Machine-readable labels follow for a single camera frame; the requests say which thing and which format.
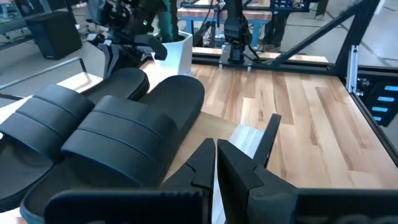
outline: white pot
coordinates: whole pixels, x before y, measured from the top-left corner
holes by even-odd
[[[173,75],[192,75],[192,34],[179,31],[179,35],[184,39],[178,42],[164,43],[167,49],[166,60],[155,60],[155,64],[159,69],[160,75],[167,78]]]

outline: black slide sandal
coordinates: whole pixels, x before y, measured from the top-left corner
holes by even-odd
[[[62,146],[65,161],[24,197],[21,215],[43,223],[46,204],[65,190],[159,186],[204,95],[198,80],[174,76],[140,102],[104,97]]]
[[[0,212],[17,208],[28,189],[63,160],[63,143],[94,104],[50,85],[0,124]]]
[[[123,68],[81,94],[93,103],[99,102],[106,95],[138,101],[148,89],[149,80],[144,71],[138,68]]]

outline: blue light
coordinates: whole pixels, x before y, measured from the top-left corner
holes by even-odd
[[[389,91],[398,91],[398,86],[386,86],[384,89]]]
[[[379,96],[377,100],[385,102],[394,102],[395,99],[393,97]]]
[[[373,106],[372,110],[373,111],[378,111],[378,112],[387,112],[388,111],[387,108],[380,108],[380,107],[377,107],[377,106]]]

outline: green plant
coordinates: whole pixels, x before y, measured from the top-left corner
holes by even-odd
[[[163,43],[179,41],[177,0],[163,0],[167,10],[158,14],[159,35]]]

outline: black speaker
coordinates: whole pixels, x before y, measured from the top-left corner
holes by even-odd
[[[82,46],[69,12],[51,12],[27,19],[26,24],[45,58],[59,60]]]

